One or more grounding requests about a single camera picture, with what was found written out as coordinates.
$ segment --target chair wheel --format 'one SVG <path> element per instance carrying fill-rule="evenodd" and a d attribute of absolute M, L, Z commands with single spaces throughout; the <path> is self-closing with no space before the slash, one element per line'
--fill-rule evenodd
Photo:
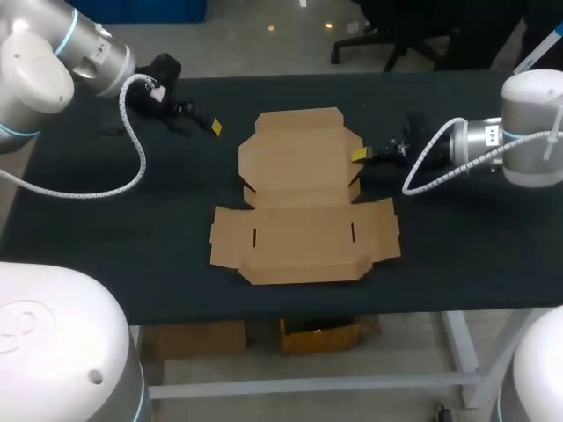
<path fill-rule="evenodd" d="M 331 64 L 340 64 L 340 51 L 333 50 L 331 52 Z"/>

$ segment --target white spiral cable wrap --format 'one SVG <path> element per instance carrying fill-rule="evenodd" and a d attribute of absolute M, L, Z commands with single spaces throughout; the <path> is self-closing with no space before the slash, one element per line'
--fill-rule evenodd
<path fill-rule="evenodd" d="M 500 146 L 497 149 L 493 149 L 493 150 L 487 152 L 485 155 L 480 156 L 479 158 L 475 158 L 473 161 L 470 161 L 469 163 L 460 165 L 456 169 L 444 174 L 443 176 L 437 178 L 436 180 L 434 180 L 430 183 L 426 183 L 424 186 L 416 187 L 414 189 L 409 189 L 409 185 L 411 185 L 411 182 L 413 181 L 413 178 L 416 175 L 416 172 L 420 168 L 420 165 L 424 161 L 424 158 L 426 158 L 426 155 L 428 154 L 428 152 L 432 149 L 432 147 L 434 147 L 435 143 L 438 141 L 438 139 L 440 139 L 440 136 L 442 136 L 443 133 L 451 125 L 454 125 L 454 124 L 456 124 L 460 121 L 467 121 L 467 120 L 465 120 L 461 117 L 456 117 L 455 119 L 452 119 L 452 120 L 446 122 L 446 124 L 443 125 L 440 128 L 440 130 L 438 130 L 438 132 L 436 132 L 436 134 L 430 140 L 428 145 L 420 153 L 419 158 L 416 160 L 416 163 L 414 164 L 411 171 L 408 173 L 408 176 L 406 177 L 405 183 L 403 184 L 402 190 L 403 190 L 404 195 L 413 196 L 413 195 L 416 195 L 418 193 L 423 193 L 423 192 L 429 191 L 430 189 L 433 189 L 433 188 L 441 185 L 442 183 L 445 183 L 448 180 L 453 179 L 455 176 L 459 176 L 461 173 L 468 171 L 468 170 L 472 169 L 473 167 L 476 167 L 480 164 L 486 163 L 487 161 L 495 158 L 496 156 L 499 156 L 500 154 L 505 153 L 506 151 L 508 151 L 512 148 L 516 148 L 516 147 L 518 147 L 518 146 L 520 146 L 524 143 L 530 142 L 530 141 L 535 141 L 537 139 L 542 139 L 542 138 L 553 135 L 553 131 L 546 130 L 544 132 L 536 132 L 535 134 L 522 136 L 520 138 L 517 138 L 517 139 L 509 142 L 509 143 L 505 143 L 504 145 Z M 563 132 L 555 132 L 555 134 L 556 134 L 557 138 L 563 137 Z"/>
<path fill-rule="evenodd" d="M 133 186 L 135 186 L 137 183 L 139 183 L 139 180 L 141 180 L 141 178 L 143 177 L 145 170 L 147 168 L 147 157 L 144 154 L 143 146 L 141 145 L 141 143 L 137 139 L 135 132 L 133 131 L 133 128 L 131 127 L 131 124 L 129 123 L 129 118 L 127 116 L 127 108 L 125 107 L 125 98 L 127 96 L 127 91 L 129 89 L 129 86 L 133 82 L 140 81 L 140 80 L 145 81 L 148 85 L 151 85 L 151 86 L 154 84 L 154 80 L 150 76 L 140 75 L 140 74 L 139 75 L 133 75 L 133 76 L 129 77 L 125 81 L 123 86 L 121 87 L 120 100 L 119 100 L 121 121 L 123 122 L 123 126 L 125 127 L 125 130 L 127 131 L 128 135 L 129 135 L 129 138 L 131 138 L 131 142 L 133 143 L 133 145 L 135 145 L 135 149 L 137 150 L 137 153 L 139 154 L 139 160 L 140 160 L 139 171 L 137 172 L 135 177 L 131 179 L 131 181 L 129 183 L 127 183 L 126 185 L 124 185 L 122 187 L 118 187 L 117 189 L 113 189 L 111 191 L 106 191 L 106 192 L 67 193 L 67 192 L 52 191 L 52 190 L 46 189 L 44 187 L 32 185 L 31 183 L 26 182 L 26 181 L 22 180 L 21 178 L 17 178 L 13 174 L 10 174 L 9 172 L 4 171 L 2 169 L 0 169 L 0 178 L 5 178 L 7 180 L 10 180 L 12 183 L 15 183 L 16 185 L 24 187 L 25 189 L 28 189 L 30 191 L 40 193 L 41 195 L 53 196 L 55 198 L 65 198 L 65 199 L 69 199 L 69 200 L 96 200 L 96 199 L 100 199 L 100 198 L 107 198 L 108 196 L 114 196 L 114 195 L 117 195 L 119 193 L 124 193 L 124 192 L 128 191 L 129 189 L 131 189 Z"/>

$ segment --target cardboard flap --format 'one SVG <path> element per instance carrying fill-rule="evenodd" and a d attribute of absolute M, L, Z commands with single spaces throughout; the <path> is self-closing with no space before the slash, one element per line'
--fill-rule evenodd
<path fill-rule="evenodd" d="M 314 108 L 262 113 L 254 125 L 256 132 L 275 130 L 302 130 L 310 127 L 339 127 L 344 116 L 338 108 Z"/>
<path fill-rule="evenodd" d="M 353 206 L 356 242 L 369 250 L 373 262 L 400 256 L 398 222 L 391 198 Z"/>
<path fill-rule="evenodd" d="M 341 189 L 299 189 L 260 194 L 244 186 L 243 195 L 247 204 L 259 209 L 341 206 L 352 202 L 360 195 L 360 180 Z"/>
<path fill-rule="evenodd" d="M 252 284 L 357 280 L 399 255 L 392 200 L 334 207 L 216 208 L 211 263 Z"/>
<path fill-rule="evenodd" d="M 371 267 L 371 259 L 364 254 L 347 262 L 316 266 L 266 267 L 255 260 L 244 260 L 239 271 L 251 284 L 289 284 L 354 281 L 360 279 Z"/>
<path fill-rule="evenodd" d="M 361 147 L 342 125 L 257 133 L 238 147 L 239 174 L 253 190 L 245 199 L 256 208 L 349 204 L 348 186 L 362 169 L 350 157 Z"/>
<path fill-rule="evenodd" d="M 245 250 L 253 245 L 252 216 L 245 211 L 215 207 L 215 220 L 211 225 L 210 264 L 238 268 Z"/>

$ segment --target black tablecloth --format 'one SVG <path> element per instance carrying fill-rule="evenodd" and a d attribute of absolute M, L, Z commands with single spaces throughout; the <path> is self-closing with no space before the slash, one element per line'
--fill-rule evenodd
<path fill-rule="evenodd" d="M 131 324 L 561 304 L 563 185 L 525 190 L 501 175 L 463 175 L 406 198 L 398 194 L 404 173 L 365 169 L 360 200 L 395 197 L 402 257 L 359 282 L 255 287 L 208 263 L 214 206 L 245 206 L 237 146 L 260 112 L 337 106 L 347 127 L 378 145 L 399 134 L 413 110 L 436 127 L 455 116 L 499 115 L 504 78 L 460 72 L 181 82 L 179 97 L 219 116 L 220 139 L 199 131 L 186 139 L 138 121 L 149 160 L 138 188 L 94 201 L 19 190 L 0 258 L 89 274 L 115 295 Z M 75 192 L 127 182 L 138 165 L 129 140 L 99 134 L 112 107 L 78 92 L 41 135 L 26 178 Z"/>

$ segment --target yellow label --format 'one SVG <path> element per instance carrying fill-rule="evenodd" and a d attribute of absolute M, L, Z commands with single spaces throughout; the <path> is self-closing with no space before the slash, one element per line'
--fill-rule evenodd
<path fill-rule="evenodd" d="M 362 148 L 357 149 L 352 153 L 352 163 L 356 163 L 361 160 L 365 160 L 368 157 L 368 149 Z"/>
<path fill-rule="evenodd" d="M 213 119 L 213 124 L 211 125 L 211 130 L 217 136 L 221 134 L 221 129 L 223 129 L 223 125 L 217 119 Z"/>

